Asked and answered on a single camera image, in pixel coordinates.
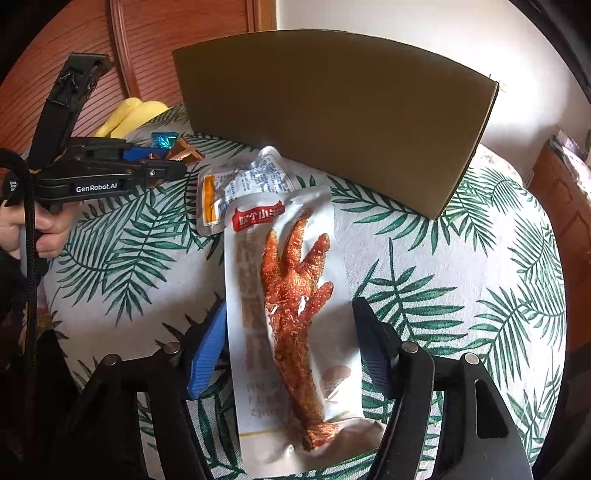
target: human hand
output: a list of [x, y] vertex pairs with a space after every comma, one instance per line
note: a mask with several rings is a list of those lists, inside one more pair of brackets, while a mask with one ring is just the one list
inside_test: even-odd
[[[68, 240], [74, 225], [80, 202], [65, 203], [63, 210], [53, 215], [35, 204], [35, 228], [44, 235], [37, 240], [36, 247], [41, 258], [57, 257]], [[22, 205], [0, 206], [0, 247], [14, 258], [20, 258], [20, 227], [25, 223], [25, 211]]]

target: brown cardboard panel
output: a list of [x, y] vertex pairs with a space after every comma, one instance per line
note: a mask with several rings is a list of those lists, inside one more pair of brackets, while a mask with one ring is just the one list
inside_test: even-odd
[[192, 128], [355, 181], [436, 218], [498, 84], [403, 43], [329, 30], [233, 35], [173, 52]]

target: chicken feet snack package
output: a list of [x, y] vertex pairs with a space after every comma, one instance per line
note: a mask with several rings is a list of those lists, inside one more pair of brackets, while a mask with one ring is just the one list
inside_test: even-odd
[[377, 448], [326, 186], [240, 197], [226, 212], [232, 381], [253, 478], [326, 468]]
[[208, 166], [199, 174], [197, 231], [203, 236], [222, 232], [226, 209], [238, 197], [293, 192], [295, 185], [273, 147], [262, 148], [254, 161], [236, 157], [224, 165]]

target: fabric surface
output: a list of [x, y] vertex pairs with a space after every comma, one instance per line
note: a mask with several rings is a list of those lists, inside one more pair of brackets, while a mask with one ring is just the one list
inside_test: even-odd
[[[194, 134], [184, 106], [144, 125], [129, 140], [176, 131], [206, 155], [186, 178], [127, 199], [86, 202], [63, 253], [44, 279], [53, 325], [82, 388], [103, 356], [147, 356], [182, 337], [224, 295], [221, 234], [195, 229], [197, 175], [205, 163], [244, 145]], [[534, 462], [550, 427], [564, 364], [566, 307], [556, 242], [545, 212], [480, 146], [444, 214], [435, 221], [362, 186], [293, 163], [302, 187], [332, 188], [335, 234], [352, 296], [435, 355], [475, 352], [497, 384]], [[245, 477], [227, 356], [214, 381], [190, 402], [215, 477]], [[363, 376], [363, 408], [386, 423], [392, 402]], [[443, 396], [434, 394], [418, 478], [437, 452]], [[138, 402], [149, 473], [161, 478], [148, 404]], [[303, 478], [358, 478], [374, 453]]]

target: blue foil wrapper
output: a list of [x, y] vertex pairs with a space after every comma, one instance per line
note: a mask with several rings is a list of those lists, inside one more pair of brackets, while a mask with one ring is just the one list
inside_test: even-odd
[[166, 148], [170, 150], [177, 141], [176, 132], [154, 132], [152, 134], [152, 148]]

